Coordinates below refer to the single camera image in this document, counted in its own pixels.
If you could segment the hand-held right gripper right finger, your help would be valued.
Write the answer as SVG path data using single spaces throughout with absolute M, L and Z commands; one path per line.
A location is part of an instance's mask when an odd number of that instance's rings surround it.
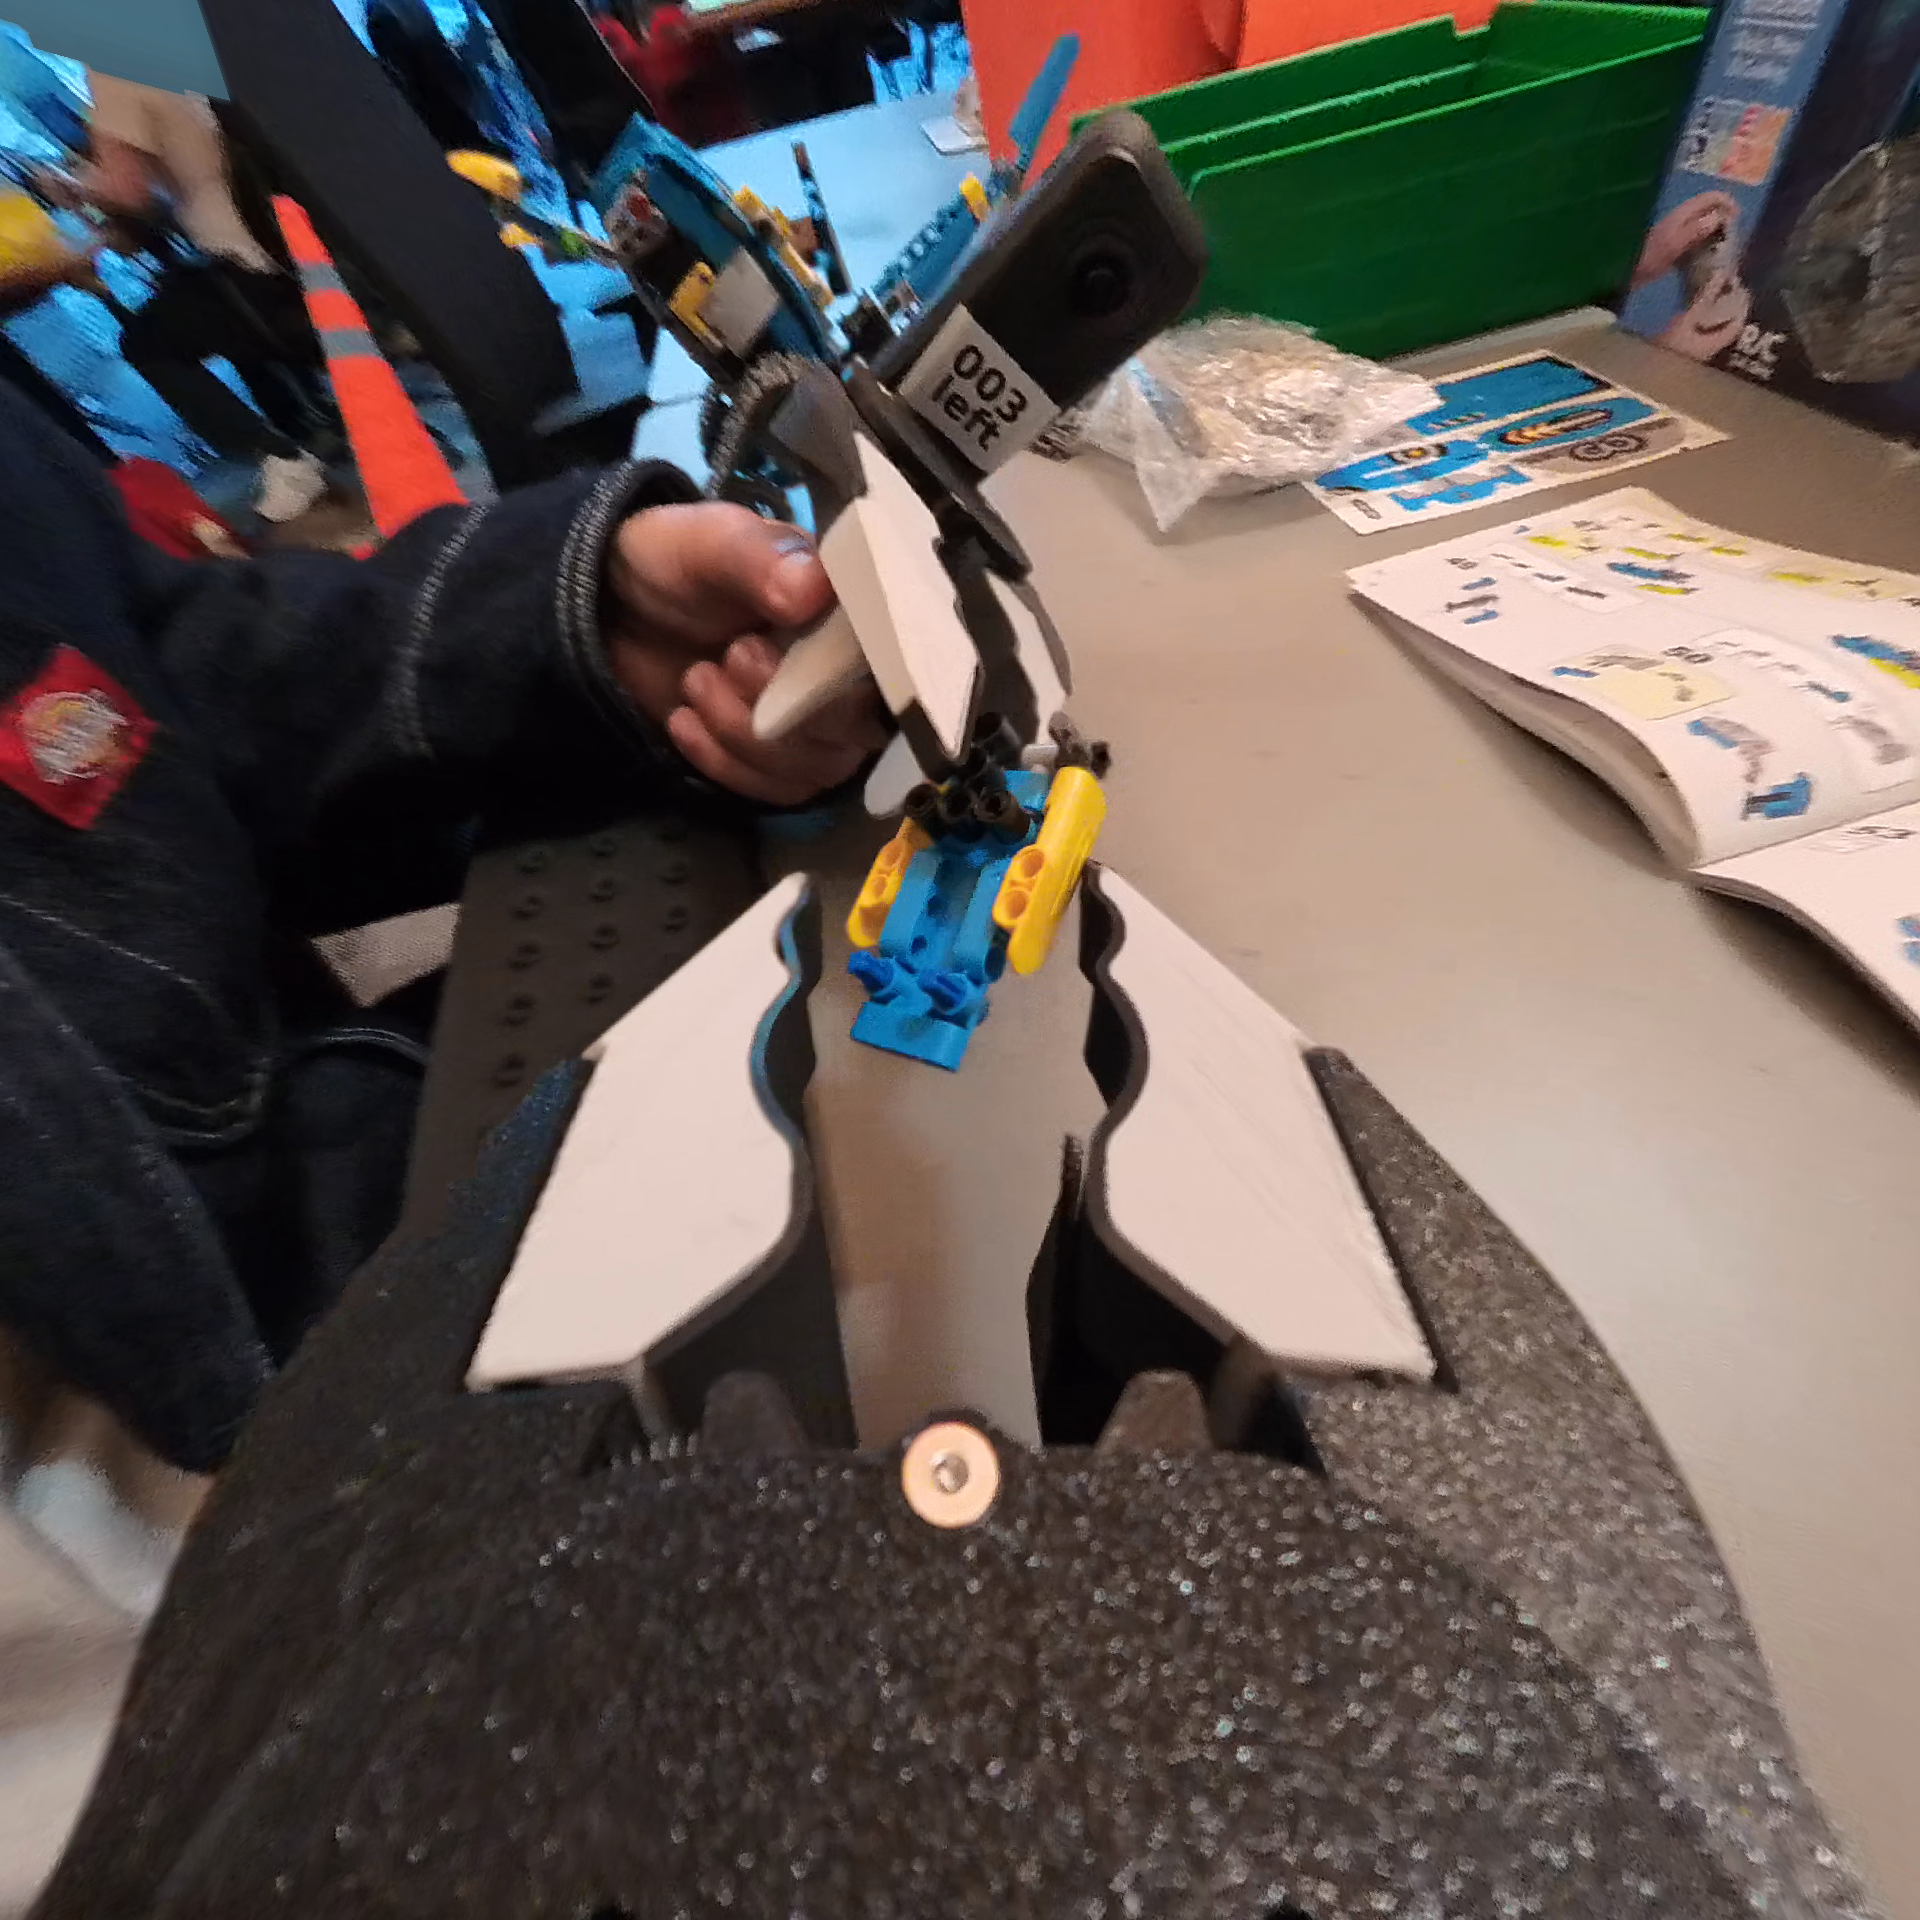
M 1084 881 L 1096 1246 L 1152 1305 L 1317 1379 L 1436 1354 L 1307 1036 L 1112 867 Z

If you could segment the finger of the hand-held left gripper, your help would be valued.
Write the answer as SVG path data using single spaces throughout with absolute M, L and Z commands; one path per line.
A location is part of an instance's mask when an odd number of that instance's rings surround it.
M 883 701 L 926 775 L 969 746 L 981 683 L 940 524 L 883 450 L 856 453 L 858 491 L 818 553 Z
M 1052 742 L 1049 725 L 1067 713 L 1072 665 L 1028 583 L 992 570 L 976 578 L 976 722 L 1026 757 Z

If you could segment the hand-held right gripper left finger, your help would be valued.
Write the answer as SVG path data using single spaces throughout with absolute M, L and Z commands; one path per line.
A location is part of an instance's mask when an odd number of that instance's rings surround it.
M 682 1354 L 812 1221 L 812 881 L 780 881 L 584 1052 L 467 1388 L 609 1379 Z

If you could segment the blue yellow brick assembly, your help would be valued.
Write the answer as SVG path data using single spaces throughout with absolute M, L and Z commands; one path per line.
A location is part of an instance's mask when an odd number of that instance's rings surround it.
M 848 911 L 851 1037 L 954 1071 L 1005 973 L 1049 958 L 1108 813 L 1113 749 L 1057 713 L 1036 746 L 985 715 L 956 771 L 917 781 Z

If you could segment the person's left forearm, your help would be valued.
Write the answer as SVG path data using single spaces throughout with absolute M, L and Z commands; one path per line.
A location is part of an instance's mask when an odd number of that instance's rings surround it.
M 416 519 L 371 561 L 150 565 L 153 639 L 278 919 L 450 900 L 486 826 L 682 810 L 705 785 L 617 681 L 614 539 L 692 502 L 670 465 Z

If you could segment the grey desk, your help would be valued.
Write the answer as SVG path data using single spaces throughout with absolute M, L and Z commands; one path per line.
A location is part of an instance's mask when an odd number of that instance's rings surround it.
M 1580 309 L 1421 354 L 1564 351 L 1730 438 L 1564 486 L 1916 574 L 1916 453 Z M 1115 874 L 1352 1053 L 1557 1277 L 1686 1477 L 1802 1769 L 1884 1916 L 1916 1916 L 1916 1036 L 1766 910 L 1675 881 L 1612 789 L 1406 655 L 1346 571 L 1525 515 L 1354 534 L 1301 489 L 1162 537 L 1130 469 L 990 493 L 1112 740 Z M 822 895 L 808 1110 L 858 1435 L 948 1407 L 1032 1441 L 1024 1279 L 1091 1126 L 1072 934 L 965 1069 L 848 1042 L 876 829 L 778 846 Z

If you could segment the person's left hand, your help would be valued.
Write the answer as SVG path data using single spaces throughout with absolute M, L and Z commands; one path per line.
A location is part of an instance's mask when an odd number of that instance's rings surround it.
M 891 734 L 856 689 L 781 739 L 753 709 L 787 647 L 836 601 L 797 527 L 734 502 L 652 507 L 622 521 L 605 565 L 604 635 L 614 681 L 688 769 L 766 807 L 802 807 L 865 775 Z

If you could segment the orange plastic tote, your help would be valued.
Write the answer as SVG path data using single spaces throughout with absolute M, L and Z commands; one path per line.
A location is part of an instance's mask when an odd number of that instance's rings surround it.
M 1052 45 L 1066 35 L 1080 38 L 1062 113 L 1040 145 L 1046 161 L 1076 113 L 1436 17 L 1476 30 L 1496 10 L 1493 3 L 965 3 L 962 18 L 994 158 L 1012 148 L 1016 113 Z

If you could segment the clear plastic bag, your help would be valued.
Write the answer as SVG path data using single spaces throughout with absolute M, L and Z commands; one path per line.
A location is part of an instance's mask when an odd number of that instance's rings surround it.
M 1304 484 L 1385 449 L 1436 386 L 1307 326 L 1217 315 L 1163 331 L 1062 427 L 1070 457 L 1130 469 L 1162 533 L 1220 495 Z

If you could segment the black studded mat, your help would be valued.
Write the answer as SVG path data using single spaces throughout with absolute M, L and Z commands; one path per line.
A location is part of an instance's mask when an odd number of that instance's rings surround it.
M 766 885 L 732 807 L 659 807 L 569 831 L 549 810 L 483 831 L 422 1074 L 401 1228 L 433 1231 L 536 1081 L 722 932 Z

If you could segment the blue built toy robot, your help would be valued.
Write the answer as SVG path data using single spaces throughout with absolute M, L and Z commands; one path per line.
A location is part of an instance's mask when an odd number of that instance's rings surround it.
M 522 172 L 480 150 L 450 150 L 510 246 L 549 260 L 620 270 L 629 305 L 706 373 L 700 436 L 710 491 L 787 519 L 790 483 L 753 435 L 810 363 L 841 375 L 898 345 L 961 275 L 978 236 L 1022 191 L 1080 58 L 1074 31 L 1046 51 L 1011 126 L 1012 150 L 985 179 L 966 177 L 872 289 L 856 289 L 808 148 L 794 145 L 808 210 L 785 214 L 748 185 L 726 185 L 683 140 L 633 117 L 602 182 L 605 238 L 550 225 L 523 204 Z

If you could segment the green plastic bin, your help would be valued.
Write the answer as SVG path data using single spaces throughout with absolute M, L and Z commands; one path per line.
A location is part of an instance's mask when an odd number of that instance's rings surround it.
M 1616 300 L 1710 21 L 1498 5 L 1133 101 L 1206 236 L 1193 313 L 1381 361 Z

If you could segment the blue sticker sheet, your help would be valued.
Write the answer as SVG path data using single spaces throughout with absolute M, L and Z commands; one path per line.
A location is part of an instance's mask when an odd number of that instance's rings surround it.
M 1726 436 L 1558 351 L 1528 351 L 1440 380 L 1433 407 L 1385 444 L 1304 483 L 1363 537 L 1429 526 L 1624 474 Z

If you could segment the person's denim jacket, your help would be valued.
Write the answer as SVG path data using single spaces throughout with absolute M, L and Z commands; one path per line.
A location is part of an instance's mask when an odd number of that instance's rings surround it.
M 4 1331 L 208 1471 L 275 1356 L 188 1162 L 265 1121 L 270 867 L 426 754 L 388 563 L 180 563 L 4 386 Z

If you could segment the orange traffic cone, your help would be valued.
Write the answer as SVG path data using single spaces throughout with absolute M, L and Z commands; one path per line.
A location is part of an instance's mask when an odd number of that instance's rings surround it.
M 392 541 L 430 513 L 465 507 L 468 493 L 446 450 L 380 349 L 309 214 L 284 194 L 273 197 L 273 212 L 294 265 L 376 537 Z

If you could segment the black board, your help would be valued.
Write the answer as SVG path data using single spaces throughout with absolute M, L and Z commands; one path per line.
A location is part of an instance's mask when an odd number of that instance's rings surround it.
M 226 101 L 326 250 L 414 331 L 498 489 L 633 450 L 645 375 L 589 396 L 558 309 L 500 245 L 378 60 L 326 3 L 201 3 Z

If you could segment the building instruction booklet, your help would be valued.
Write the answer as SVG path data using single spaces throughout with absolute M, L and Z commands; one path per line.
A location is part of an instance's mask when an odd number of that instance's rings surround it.
M 1678 874 L 1781 911 L 1917 1026 L 1916 574 L 1618 489 L 1348 590 L 1604 781 Z

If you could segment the person's white shirt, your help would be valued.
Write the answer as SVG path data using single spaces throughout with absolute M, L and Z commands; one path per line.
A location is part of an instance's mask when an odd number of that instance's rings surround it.
M 4 1337 L 3 1916 L 74 1833 L 208 1489 Z

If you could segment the toy kit box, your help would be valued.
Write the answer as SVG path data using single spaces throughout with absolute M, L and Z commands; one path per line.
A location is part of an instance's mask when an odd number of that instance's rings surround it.
M 1618 322 L 1917 442 L 1917 5 L 1717 5 Z

